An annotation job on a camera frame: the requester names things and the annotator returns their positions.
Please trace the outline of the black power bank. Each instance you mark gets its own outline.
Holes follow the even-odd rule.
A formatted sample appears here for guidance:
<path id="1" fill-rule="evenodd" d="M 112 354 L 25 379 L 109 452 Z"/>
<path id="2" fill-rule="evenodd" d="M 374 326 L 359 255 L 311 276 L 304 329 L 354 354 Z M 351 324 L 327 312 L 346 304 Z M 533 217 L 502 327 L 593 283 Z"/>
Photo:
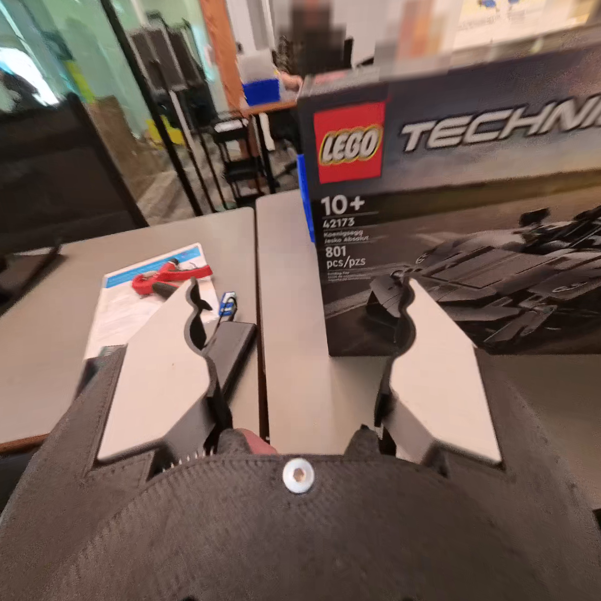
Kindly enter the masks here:
<path id="1" fill-rule="evenodd" d="M 222 321 L 202 351 L 203 355 L 213 362 L 223 397 L 228 403 L 256 335 L 256 324 Z"/>

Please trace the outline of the white printed poster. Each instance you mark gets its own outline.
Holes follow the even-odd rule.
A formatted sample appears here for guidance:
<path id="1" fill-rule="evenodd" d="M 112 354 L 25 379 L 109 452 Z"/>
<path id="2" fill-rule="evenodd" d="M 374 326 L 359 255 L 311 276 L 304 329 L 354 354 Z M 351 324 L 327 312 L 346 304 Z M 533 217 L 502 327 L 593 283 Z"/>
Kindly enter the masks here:
<path id="1" fill-rule="evenodd" d="M 463 1 L 453 49 L 583 26 L 599 10 L 600 1 Z"/>

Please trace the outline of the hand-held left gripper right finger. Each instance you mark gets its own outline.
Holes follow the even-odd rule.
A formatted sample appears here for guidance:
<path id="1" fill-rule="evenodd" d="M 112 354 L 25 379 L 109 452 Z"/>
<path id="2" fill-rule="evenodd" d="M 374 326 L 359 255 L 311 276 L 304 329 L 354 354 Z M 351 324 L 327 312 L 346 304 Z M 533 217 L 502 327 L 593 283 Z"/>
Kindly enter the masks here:
<path id="1" fill-rule="evenodd" d="M 415 279 L 393 302 L 395 353 L 380 382 L 374 424 L 400 458 L 425 465 L 450 451 L 491 466 L 502 455 L 475 346 Z"/>

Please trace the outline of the black metal cart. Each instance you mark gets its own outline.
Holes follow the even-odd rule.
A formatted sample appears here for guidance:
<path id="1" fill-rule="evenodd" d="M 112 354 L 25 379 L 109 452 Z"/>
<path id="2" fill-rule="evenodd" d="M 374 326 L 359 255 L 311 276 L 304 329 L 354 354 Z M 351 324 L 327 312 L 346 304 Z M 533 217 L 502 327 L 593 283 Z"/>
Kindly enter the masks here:
<path id="1" fill-rule="evenodd" d="M 239 111 L 220 112 L 210 132 L 221 158 L 222 178 L 236 204 L 250 205 L 276 191 L 253 117 Z"/>

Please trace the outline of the red clamp tool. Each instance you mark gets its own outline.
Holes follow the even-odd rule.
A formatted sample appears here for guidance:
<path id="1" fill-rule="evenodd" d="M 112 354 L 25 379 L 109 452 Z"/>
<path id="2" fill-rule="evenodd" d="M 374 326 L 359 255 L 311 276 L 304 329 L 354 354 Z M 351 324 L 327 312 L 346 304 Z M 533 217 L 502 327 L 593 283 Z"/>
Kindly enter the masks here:
<path id="1" fill-rule="evenodd" d="M 201 280 L 212 275 L 210 266 L 182 269 L 179 260 L 172 257 L 157 271 L 136 275 L 131 281 L 131 287 L 139 296 L 157 295 L 167 299 L 183 282 L 191 278 Z"/>

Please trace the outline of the black office chair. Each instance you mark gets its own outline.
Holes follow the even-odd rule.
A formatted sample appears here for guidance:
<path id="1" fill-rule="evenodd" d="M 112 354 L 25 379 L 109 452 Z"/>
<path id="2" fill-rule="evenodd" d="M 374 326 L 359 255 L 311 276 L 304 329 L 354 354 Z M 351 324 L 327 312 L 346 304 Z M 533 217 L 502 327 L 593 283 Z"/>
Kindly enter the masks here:
<path id="1" fill-rule="evenodd" d="M 1 117 L 1 254 L 146 227 L 76 94 Z"/>

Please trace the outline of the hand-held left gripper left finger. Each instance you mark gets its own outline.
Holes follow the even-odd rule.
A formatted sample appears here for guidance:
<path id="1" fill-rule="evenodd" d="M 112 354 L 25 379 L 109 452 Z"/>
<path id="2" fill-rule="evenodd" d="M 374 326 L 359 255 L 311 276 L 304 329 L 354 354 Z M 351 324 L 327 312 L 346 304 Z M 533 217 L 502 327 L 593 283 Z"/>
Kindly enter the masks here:
<path id="1" fill-rule="evenodd" d="M 97 460 L 156 450 L 167 462 L 209 455 L 232 426 L 219 362 L 208 354 L 195 278 L 180 286 L 131 338 L 110 401 Z"/>

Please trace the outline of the dark lego set box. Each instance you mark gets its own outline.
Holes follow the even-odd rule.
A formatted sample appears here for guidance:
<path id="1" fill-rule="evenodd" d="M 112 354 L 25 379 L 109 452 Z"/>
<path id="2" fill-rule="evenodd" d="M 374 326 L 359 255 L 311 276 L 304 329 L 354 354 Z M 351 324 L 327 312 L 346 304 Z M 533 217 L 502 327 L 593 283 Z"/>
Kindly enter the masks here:
<path id="1" fill-rule="evenodd" d="M 600 42 L 310 76 L 327 349 L 384 356 L 417 282 L 500 355 L 600 353 Z"/>

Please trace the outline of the white instruction booklet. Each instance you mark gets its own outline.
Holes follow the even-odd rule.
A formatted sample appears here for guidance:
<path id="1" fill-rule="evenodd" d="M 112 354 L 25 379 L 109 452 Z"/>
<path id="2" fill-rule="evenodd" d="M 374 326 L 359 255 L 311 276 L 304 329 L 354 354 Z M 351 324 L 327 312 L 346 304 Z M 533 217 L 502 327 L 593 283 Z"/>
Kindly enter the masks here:
<path id="1" fill-rule="evenodd" d="M 162 307 L 164 298 L 154 292 L 140 295 L 132 282 L 136 276 L 153 275 L 170 259 L 176 259 L 182 271 L 208 266 L 201 244 L 194 243 L 104 275 L 84 359 L 99 356 L 106 347 L 126 344 Z"/>

